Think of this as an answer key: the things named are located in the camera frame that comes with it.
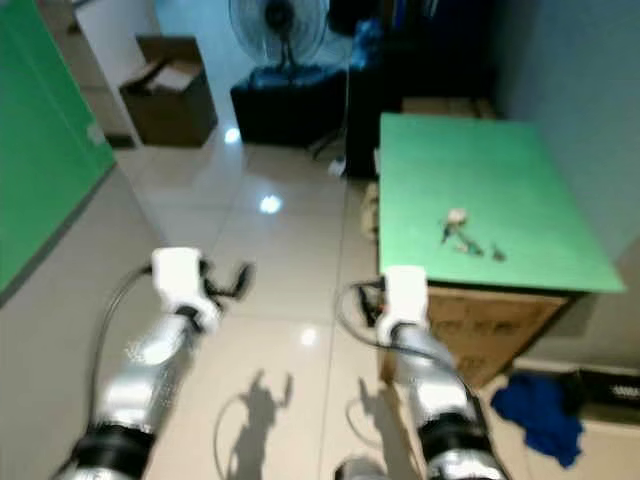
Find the black standing fan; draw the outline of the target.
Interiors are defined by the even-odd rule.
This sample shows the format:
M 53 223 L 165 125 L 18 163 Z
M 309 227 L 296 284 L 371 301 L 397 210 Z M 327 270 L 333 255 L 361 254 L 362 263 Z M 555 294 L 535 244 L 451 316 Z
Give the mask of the black standing fan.
M 244 52 L 261 67 L 298 74 L 323 46 L 323 0 L 229 0 L 229 18 Z

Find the black box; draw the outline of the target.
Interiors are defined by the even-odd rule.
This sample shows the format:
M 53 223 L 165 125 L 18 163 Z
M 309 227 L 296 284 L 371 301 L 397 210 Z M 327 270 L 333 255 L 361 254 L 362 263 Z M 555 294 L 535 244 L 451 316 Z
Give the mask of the black box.
M 259 67 L 230 87 L 241 138 L 253 145 L 307 147 L 346 124 L 344 69 Z

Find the beige power strip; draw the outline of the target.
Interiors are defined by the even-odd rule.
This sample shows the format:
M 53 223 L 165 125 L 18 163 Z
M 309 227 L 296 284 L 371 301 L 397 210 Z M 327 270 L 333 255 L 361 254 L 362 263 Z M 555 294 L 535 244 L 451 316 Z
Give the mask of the beige power strip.
M 369 182 L 365 186 L 360 204 L 360 230 L 370 241 L 379 237 L 380 186 L 378 182 Z

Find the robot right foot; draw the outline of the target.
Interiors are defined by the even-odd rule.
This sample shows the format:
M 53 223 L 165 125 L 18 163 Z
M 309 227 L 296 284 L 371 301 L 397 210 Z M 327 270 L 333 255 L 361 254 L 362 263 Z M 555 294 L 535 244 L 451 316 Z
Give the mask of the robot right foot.
M 333 480 L 390 480 L 390 477 L 379 462 L 369 457 L 351 456 L 339 462 Z

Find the flat black item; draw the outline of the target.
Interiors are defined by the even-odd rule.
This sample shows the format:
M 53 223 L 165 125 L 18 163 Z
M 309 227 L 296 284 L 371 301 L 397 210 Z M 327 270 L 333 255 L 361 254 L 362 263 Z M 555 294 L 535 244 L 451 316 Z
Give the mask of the flat black item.
M 640 375 L 579 369 L 561 376 L 564 398 L 573 410 L 604 406 L 640 410 Z

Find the blue plastic bag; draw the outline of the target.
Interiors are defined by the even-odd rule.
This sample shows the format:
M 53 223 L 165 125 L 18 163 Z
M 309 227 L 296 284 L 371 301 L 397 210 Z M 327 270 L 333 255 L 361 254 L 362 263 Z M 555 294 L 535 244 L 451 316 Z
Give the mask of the blue plastic bag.
M 349 69 L 352 72 L 365 72 L 380 67 L 383 52 L 384 29 L 378 18 L 358 20 L 352 36 L 352 49 L 349 54 Z

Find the black cabinet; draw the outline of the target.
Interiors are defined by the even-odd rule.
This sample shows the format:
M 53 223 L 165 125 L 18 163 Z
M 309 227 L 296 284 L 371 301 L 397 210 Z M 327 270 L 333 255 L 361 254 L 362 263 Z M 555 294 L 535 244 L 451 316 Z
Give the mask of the black cabinet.
M 492 41 L 497 0 L 394 0 L 403 12 L 384 22 L 380 67 L 347 68 L 346 168 L 348 178 L 376 177 L 374 152 L 380 118 L 401 113 L 404 99 L 492 99 L 497 61 Z

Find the brown cardboard table base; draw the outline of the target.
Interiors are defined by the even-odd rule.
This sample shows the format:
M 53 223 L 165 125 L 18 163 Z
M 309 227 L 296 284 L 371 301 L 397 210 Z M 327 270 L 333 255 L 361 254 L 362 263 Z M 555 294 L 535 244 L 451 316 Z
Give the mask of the brown cardboard table base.
M 383 220 L 381 214 L 380 198 L 379 261 L 390 259 L 390 247 L 381 246 L 381 241 L 390 238 L 381 227 L 389 227 L 390 221 Z M 442 247 L 443 218 L 438 227 L 428 228 L 428 238 L 436 239 L 436 247 Z M 442 250 L 462 260 L 504 264 L 472 259 L 443 247 Z M 401 260 L 392 265 L 417 265 L 425 268 L 426 275 L 434 273 L 425 260 Z M 433 283 L 428 275 L 428 328 L 451 352 L 454 365 L 468 387 L 485 387 L 508 370 L 518 356 L 529 351 L 580 296 L 573 292 L 506 285 Z

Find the green table board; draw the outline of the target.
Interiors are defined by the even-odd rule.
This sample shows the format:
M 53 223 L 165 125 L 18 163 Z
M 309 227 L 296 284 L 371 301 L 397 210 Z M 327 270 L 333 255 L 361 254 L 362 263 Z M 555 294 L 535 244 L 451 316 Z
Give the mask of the green table board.
M 434 282 L 620 293 L 626 285 L 529 124 L 462 116 L 385 114 L 378 165 L 388 268 L 425 260 Z M 462 260 L 436 247 L 428 228 L 449 209 L 490 230 L 506 264 Z

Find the green wall board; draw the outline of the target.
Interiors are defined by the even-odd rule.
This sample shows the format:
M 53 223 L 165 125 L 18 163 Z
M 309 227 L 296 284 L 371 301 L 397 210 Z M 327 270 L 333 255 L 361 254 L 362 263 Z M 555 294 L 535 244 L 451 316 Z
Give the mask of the green wall board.
M 0 15 L 0 257 L 12 280 L 45 246 L 113 156 L 35 0 Z

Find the blue cloth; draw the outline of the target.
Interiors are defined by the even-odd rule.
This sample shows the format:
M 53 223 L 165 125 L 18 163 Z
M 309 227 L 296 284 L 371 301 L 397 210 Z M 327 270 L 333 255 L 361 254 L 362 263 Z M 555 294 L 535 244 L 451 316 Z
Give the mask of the blue cloth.
M 495 390 L 490 407 L 503 420 L 524 429 L 524 443 L 531 451 L 556 460 L 562 468 L 579 460 L 585 428 L 579 416 L 564 404 L 561 384 L 538 372 L 516 372 Z

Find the open brown cardboard box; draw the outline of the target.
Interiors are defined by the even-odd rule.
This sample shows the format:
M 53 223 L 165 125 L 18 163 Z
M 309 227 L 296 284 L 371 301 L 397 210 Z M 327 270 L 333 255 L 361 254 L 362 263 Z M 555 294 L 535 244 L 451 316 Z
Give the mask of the open brown cardboard box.
M 218 125 L 195 36 L 137 35 L 143 65 L 118 87 L 143 145 L 200 148 Z

